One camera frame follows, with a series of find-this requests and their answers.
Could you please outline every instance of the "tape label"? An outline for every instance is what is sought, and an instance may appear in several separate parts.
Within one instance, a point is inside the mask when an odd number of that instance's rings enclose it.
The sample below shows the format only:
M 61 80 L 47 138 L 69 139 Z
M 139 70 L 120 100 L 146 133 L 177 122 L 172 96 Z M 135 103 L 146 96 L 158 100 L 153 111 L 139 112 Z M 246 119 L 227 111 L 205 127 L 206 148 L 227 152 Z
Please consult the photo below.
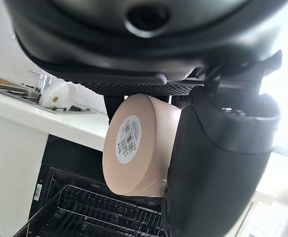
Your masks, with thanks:
M 120 163 L 129 163 L 138 151 L 142 136 L 140 120 L 135 115 L 128 116 L 121 124 L 116 137 L 115 151 Z

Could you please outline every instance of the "black grip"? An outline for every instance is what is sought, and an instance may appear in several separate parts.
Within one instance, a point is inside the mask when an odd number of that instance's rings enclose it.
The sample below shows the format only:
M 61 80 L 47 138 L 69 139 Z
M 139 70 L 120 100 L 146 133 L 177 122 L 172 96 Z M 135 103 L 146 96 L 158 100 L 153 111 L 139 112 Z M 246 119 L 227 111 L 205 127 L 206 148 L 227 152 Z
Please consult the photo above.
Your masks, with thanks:
M 246 112 L 229 113 L 205 100 L 210 98 L 204 91 L 194 89 L 190 103 L 181 114 L 162 208 L 163 228 L 169 237 L 220 237 L 233 227 L 255 191 L 271 150 L 270 142 L 261 141 L 264 144 L 261 146 L 261 142 L 251 142 L 238 133 L 243 133 L 250 124 L 249 136 L 269 141 L 279 121 L 278 106 L 270 97 L 259 97 L 264 103 L 260 101 L 255 105 L 268 107 L 270 113 L 263 114 L 263 118 L 255 117 L 252 108 L 247 117 Z M 222 133 L 216 131 L 216 136 L 223 135 L 221 137 L 209 135 L 211 128 L 208 121 L 203 122 L 204 114 L 215 116 L 209 120 L 215 122 L 216 118 L 217 124 L 227 126 L 229 135 L 226 135 L 226 128 L 221 129 Z M 257 137 L 256 133 L 264 128 L 261 122 L 269 126 L 265 130 L 269 134 Z M 235 139 L 246 139 L 252 152 Z M 235 152 L 235 144 L 240 146 L 238 152 Z

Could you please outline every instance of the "black wire rack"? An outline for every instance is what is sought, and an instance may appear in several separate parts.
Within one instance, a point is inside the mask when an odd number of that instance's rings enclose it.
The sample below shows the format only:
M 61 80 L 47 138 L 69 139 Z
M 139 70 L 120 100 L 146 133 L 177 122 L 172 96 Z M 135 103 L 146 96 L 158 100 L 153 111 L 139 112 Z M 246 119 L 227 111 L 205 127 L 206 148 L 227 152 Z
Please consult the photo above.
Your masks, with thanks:
M 45 205 L 15 237 L 164 237 L 162 216 L 72 185 Z

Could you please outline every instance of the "roll of tape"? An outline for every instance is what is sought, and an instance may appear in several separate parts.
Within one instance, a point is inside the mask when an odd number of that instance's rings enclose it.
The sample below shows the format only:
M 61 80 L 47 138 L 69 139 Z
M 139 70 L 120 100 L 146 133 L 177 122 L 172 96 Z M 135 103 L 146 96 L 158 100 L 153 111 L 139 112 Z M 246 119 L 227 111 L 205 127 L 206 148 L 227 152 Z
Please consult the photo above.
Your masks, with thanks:
M 103 173 L 112 192 L 162 197 L 181 110 L 143 94 L 116 111 L 105 139 Z

